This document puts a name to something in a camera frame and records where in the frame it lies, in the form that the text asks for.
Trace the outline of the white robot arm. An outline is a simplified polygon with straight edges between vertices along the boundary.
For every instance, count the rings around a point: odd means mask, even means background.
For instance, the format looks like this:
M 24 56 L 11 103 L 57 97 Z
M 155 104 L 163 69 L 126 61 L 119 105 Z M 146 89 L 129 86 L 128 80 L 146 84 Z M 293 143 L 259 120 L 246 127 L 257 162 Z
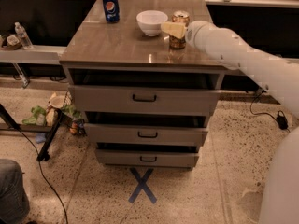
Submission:
M 207 21 L 165 22 L 161 29 L 238 69 L 299 118 L 299 64 L 255 49 L 230 29 Z M 299 224 L 299 128 L 278 145 L 266 178 L 259 224 Z

